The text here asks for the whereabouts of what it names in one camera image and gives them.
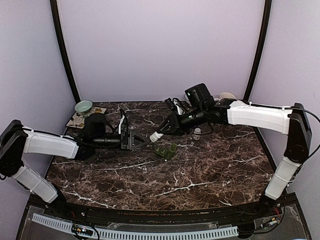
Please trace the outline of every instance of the white cable tray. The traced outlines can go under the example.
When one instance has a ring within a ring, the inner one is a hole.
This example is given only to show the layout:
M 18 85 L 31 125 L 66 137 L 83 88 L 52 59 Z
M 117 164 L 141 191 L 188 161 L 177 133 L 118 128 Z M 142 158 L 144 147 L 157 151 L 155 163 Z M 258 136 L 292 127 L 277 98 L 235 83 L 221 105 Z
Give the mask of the white cable tray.
M 33 214 L 32 221 L 49 228 L 72 234 L 72 222 L 66 220 L 59 220 L 49 216 Z M 97 233 L 89 226 L 85 226 L 87 229 L 93 231 L 91 239 L 97 239 Z M 130 231 L 116 231 L 108 230 L 104 228 L 95 228 L 100 235 L 101 240 L 216 240 L 238 236 L 238 227 L 226 227 L 205 231 L 190 231 L 190 232 L 130 232 Z M 78 233 L 80 236 L 88 237 L 84 234 Z

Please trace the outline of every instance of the white cup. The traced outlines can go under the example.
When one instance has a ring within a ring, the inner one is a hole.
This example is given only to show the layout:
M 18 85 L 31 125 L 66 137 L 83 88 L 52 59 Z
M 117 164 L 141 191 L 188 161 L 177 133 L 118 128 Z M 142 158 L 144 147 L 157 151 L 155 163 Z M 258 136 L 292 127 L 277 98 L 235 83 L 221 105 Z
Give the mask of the white cup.
M 220 99 L 237 99 L 235 95 L 230 92 L 222 92 L 220 93 Z

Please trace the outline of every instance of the white cable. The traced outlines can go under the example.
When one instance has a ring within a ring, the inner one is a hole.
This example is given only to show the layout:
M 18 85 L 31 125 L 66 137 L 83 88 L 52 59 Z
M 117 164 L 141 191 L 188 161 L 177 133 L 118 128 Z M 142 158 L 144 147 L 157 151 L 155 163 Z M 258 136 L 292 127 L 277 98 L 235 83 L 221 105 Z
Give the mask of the white cable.
M 122 118 L 120 119 L 120 123 L 119 123 L 119 127 L 118 127 L 118 133 L 121 134 L 121 124 L 124 122 L 125 119 L 125 115 L 122 116 Z
M 177 109 L 179 115 L 182 115 L 185 113 L 185 111 L 179 106 L 180 104 L 176 99 L 173 100 L 173 104 L 176 106 L 176 109 Z

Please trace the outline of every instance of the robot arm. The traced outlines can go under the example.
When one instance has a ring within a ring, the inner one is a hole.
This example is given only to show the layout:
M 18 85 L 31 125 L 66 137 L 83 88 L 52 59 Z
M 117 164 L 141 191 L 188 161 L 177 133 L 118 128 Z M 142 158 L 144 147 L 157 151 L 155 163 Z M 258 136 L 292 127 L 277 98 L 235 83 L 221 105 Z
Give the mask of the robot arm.
M 74 159 L 79 146 L 70 136 L 37 132 L 13 120 L 0 136 L 0 174 L 12 177 L 46 203 L 58 200 L 58 191 L 23 160 L 23 154 L 48 154 Z
M 126 131 L 121 132 L 124 119 Z M 95 154 L 95 148 L 133 150 L 147 143 L 144 137 L 128 130 L 129 122 L 124 112 L 121 120 L 119 132 L 115 132 L 104 114 L 91 114 L 85 119 L 82 140 L 33 130 L 23 126 L 19 120 L 13 120 L 0 136 L 0 174 L 4 178 L 12 177 L 17 180 L 46 203 L 61 202 L 64 199 L 63 194 L 32 170 L 23 160 L 23 154 L 46 154 L 85 160 Z M 106 132 L 107 125 L 112 132 Z
M 163 135 L 189 134 L 191 128 L 204 123 L 247 125 L 288 135 L 283 159 L 264 193 L 273 201 L 278 199 L 309 157 L 312 137 L 310 125 L 306 114 L 297 110 L 304 107 L 299 103 L 293 108 L 257 105 L 235 99 L 215 102 L 203 83 L 189 88 L 185 93 L 190 104 L 196 108 L 182 115 L 174 111 L 150 136 L 150 140 L 156 142 Z

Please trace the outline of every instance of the small bottle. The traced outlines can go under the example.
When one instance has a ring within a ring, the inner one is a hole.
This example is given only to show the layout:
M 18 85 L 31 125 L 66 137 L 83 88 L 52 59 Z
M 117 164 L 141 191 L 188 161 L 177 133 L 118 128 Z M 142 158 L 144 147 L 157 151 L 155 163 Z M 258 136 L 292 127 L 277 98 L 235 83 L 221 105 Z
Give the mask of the small bottle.
M 201 129 L 199 127 L 197 127 L 196 129 L 194 129 L 194 134 L 192 135 L 194 140 L 199 140 L 200 139 L 200 135 L 201 134 Z

